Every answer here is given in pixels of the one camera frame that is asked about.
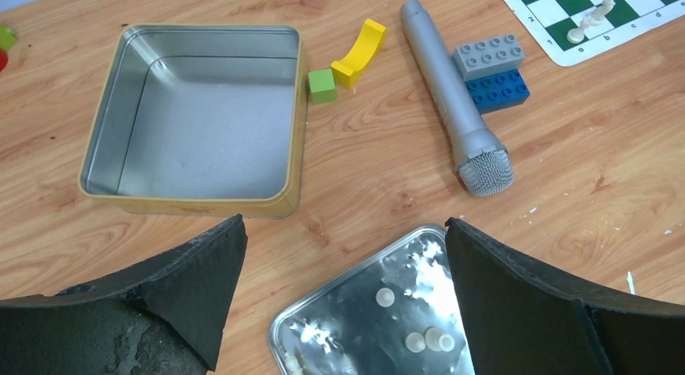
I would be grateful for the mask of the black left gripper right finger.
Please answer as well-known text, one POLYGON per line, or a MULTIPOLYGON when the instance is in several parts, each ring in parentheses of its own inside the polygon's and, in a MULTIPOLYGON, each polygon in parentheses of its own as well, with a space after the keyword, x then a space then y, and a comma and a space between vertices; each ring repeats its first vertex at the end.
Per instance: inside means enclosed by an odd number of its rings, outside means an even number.
POLYGON ((585 280, 451 218, 447 256, 478 374, 681 374, 684 308, 585 280))

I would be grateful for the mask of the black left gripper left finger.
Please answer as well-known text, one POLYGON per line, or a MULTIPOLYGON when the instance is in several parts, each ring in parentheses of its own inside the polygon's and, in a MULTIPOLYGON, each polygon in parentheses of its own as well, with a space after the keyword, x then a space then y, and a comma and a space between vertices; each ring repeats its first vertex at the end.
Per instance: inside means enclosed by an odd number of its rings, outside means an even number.
POLYGON ((247 246, 241 215, 53 296, 1 303, 4 374, 205 374, 216 369, 247 246))

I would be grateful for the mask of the green white chess board mat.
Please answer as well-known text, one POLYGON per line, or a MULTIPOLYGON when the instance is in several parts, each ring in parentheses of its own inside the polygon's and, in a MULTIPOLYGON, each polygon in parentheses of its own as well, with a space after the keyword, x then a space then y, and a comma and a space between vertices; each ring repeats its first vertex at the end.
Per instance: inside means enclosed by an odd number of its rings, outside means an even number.
POLYGON ((684 16, 684 0, 503 0, 559 66, 569 67, 684 16))

